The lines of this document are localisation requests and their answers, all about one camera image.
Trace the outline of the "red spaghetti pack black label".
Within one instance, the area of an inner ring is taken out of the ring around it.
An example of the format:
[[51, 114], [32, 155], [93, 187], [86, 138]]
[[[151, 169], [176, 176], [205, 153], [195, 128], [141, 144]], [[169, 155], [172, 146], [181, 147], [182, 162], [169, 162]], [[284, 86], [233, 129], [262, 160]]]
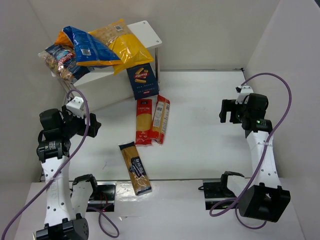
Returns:
[[139, 99], [136, 105], [136, 145], [151, 145], [149, 132], [152, 124], [152, 100]]

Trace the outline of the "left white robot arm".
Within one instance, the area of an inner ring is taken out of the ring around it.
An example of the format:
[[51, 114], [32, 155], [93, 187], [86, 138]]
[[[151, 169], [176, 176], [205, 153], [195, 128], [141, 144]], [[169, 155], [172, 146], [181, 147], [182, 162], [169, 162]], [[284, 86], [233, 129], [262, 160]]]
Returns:
[[70, 139], [75, 136], [94, 138], [101, 123], [95, 114], [89, 119], [84, 104], [77, 101], [40, 113], [42, 131], [38, 135], [37, 155], [43, 169], [46, 188], [44, 228], [35, 233], [37, 240], [87, 240], [89, 225], [85, 218], [90, 196], [97, 190], [92, 174], [69, 182]]

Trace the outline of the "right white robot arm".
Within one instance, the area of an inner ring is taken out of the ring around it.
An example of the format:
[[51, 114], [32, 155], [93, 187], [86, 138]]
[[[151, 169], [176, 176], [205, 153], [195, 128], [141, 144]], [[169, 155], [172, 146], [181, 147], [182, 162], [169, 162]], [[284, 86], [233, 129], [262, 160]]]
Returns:
[[275, 164], [272, 122], [265, 119], [269, 100], [265, 95], [250, 93], [242, 100], [224, 99], [219, 118], [225, 123], [241, 124], [245, 131], [253, 174], [248, 180], [240, 173], [225, 172], [224, 188], [236, 199], [233, 206], [245, 218], [276, 223], [291, 200], [283, 189]]

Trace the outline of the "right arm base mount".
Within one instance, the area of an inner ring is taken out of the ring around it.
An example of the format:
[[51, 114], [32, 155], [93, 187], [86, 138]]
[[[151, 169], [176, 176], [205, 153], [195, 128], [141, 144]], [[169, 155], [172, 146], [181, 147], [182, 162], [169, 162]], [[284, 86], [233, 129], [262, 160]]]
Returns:
[[205, 209], [209, 211], [216, 203], [236, 198], [235, 194], [230, 190], [223, 190], [219, 179], [203, 180], [198, 190], [203, 192]]

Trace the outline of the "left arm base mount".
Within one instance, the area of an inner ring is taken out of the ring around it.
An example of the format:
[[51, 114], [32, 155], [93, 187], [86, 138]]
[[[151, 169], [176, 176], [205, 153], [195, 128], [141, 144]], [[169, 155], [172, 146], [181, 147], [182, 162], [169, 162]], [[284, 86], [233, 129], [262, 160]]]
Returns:
[[91, 208], [103, 212], [114, 211], [116, 194], [114, 183], [95, 185], [90, 181], [82, 181], [73, 184], [70, 190], [72, 209], [75, 214], [84, 216], [86, 212], [93, 212]]

